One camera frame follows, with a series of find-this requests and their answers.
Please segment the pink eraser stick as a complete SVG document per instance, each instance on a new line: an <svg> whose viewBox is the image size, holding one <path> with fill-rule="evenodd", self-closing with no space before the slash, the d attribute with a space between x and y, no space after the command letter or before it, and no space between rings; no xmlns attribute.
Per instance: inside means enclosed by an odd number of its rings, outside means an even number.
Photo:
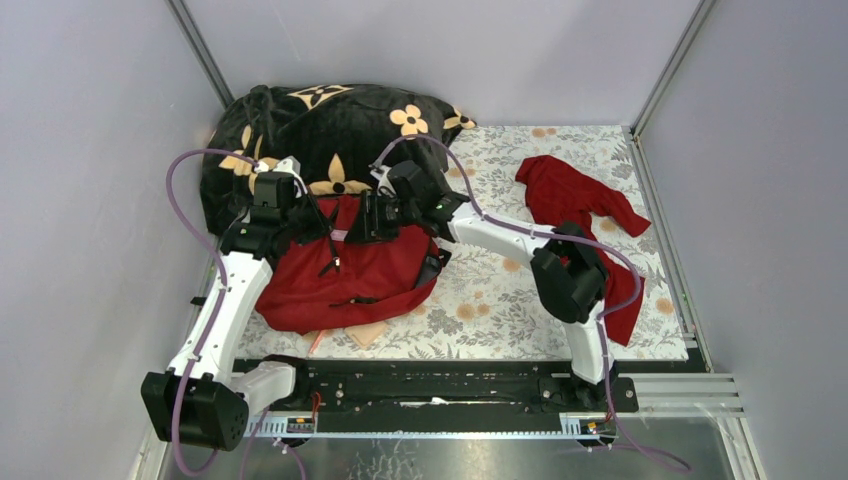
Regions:
<svg viewBox="0 0 848 480"><path fill-rule="evenodd" d="M347 238L347 236L348 236L348 234L349 234L349 231L348 231L348 230L339 230L339 229L334 229L334 230L330 233L330 238L331 238L333 241L345 242L345 241L346 241L346 238Z"/></svg>

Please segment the red student backpack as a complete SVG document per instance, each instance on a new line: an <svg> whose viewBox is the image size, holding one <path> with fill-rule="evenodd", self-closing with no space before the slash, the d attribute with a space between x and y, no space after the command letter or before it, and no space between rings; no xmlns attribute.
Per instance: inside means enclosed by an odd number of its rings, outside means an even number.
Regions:
<svg viewBox="0 0 848 480"><path fill-rule="evenodd" d="M348 230L359 208L352 195L317 199L334 229ZM330 235L293 244L279 260L255 310L277 331L371 324L412 312L432 293L451 254L417 226L390 242L349 244Z"/></svg>

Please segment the orange pen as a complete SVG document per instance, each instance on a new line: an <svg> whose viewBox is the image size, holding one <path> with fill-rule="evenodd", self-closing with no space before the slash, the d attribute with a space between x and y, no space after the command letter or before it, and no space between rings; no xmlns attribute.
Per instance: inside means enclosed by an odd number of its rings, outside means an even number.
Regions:
<svg viewBox="0 0 848 480"><path fill-rule="evenodd" d="M307 351L308 356L311 356L311 355L314 354L314 352L320 346L322 340L324 339L324 337L326 336L327 333L328 333L327 330L320 330L320 331L317 331L315 333L315 336L312 340L312 343L310 344L309 349Z"/></svg>

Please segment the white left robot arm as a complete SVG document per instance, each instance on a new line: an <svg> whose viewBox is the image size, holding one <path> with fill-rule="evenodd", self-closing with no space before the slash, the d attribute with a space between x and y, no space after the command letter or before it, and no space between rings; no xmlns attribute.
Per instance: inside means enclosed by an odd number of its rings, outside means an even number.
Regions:
<svg viewBox="0 0 848 480"><path fill-rule="evenodd" d="M266 360L246 374L233 373L238 341L271 280L293 210L314 204L299 170L293 157L256 164L247 216L210 249L216 275L193 329L166 370L142 381L141 397L160 440L232 451L263 408L276 401L296 411L309 401L308 381L286 361Z"/></svg>

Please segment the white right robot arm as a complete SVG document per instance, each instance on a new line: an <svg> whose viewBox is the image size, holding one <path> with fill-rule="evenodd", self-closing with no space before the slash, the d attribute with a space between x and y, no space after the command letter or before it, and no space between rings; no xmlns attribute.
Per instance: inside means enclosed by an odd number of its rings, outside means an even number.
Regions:
<svg viewBox="0 0 848 480"><path fill-rule="evenodd" d="M469 195L441 187L413 161L395 166L374 162L370 170L378 187L361 194L345 242L387 242L401 228L418 226L432 237L519 263L532 272L542 306L565 325L572 372L579 378L573 386L577 405L597 412L612 400L608 377L613 361L597 321L608 271L578 226L552 227L487 214Z"/></svg>

